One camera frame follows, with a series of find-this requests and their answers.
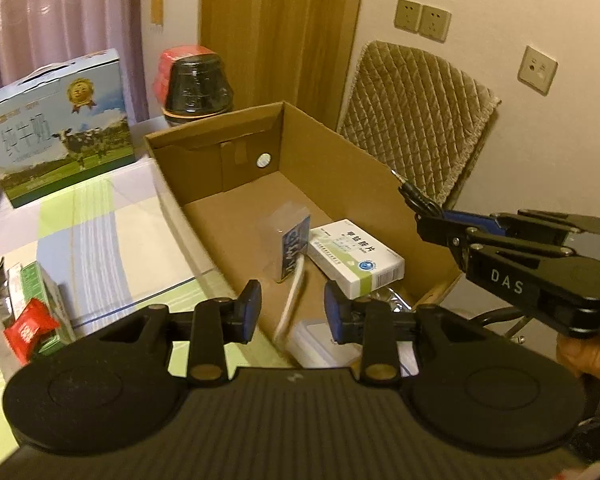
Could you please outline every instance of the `black lidded container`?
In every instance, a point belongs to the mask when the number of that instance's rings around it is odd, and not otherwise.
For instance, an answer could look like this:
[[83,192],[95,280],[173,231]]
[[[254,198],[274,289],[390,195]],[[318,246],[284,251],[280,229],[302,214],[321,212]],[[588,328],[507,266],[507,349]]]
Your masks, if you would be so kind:
[[215,53],[177,59],[171,66],[164,108],[171,126],[232,110],[234,91]]

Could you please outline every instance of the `round black disc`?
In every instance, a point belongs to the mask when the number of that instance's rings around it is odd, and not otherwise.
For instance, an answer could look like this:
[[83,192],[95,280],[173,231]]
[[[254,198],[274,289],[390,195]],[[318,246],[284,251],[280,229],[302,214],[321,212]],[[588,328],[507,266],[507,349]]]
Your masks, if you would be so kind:
[[133,345],[94,340],[22,368],[7,384],[2,406],[21,444],[95,454],[163,427],[182,391],[179,380]]
[[422,367],[408,393],[415,415],[469,451],[497,456],[564,444],[582,416],[580,383],[560,365],[517,345],[451,345]]

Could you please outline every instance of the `human hand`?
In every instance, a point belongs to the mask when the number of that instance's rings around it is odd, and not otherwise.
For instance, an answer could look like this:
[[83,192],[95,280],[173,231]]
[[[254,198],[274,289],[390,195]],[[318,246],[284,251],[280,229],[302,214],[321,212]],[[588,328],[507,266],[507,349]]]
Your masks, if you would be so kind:
[[600,335],[585,340],[558,335],[556,359],[576,377],[591,374],[600,379]]

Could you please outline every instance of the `clear plastic package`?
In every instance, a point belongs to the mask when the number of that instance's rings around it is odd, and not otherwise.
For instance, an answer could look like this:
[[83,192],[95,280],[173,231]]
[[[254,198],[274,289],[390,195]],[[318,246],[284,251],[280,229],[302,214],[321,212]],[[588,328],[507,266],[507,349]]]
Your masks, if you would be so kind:
[[293,273],[298,254],[306,251],[309,222],[309,210],[293,202],[286,202],[262,221],[260,241],[267,257],[265,272],[272,280],[282,282]]

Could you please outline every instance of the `circular hole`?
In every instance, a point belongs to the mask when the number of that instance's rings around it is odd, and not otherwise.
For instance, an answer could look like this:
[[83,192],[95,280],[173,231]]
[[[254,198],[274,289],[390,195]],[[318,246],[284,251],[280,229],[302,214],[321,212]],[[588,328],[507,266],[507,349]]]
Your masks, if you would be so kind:
[[271,162],[271,155],[269,153],[263,153],[258,157],[256,165],[259,168],[266,168]]

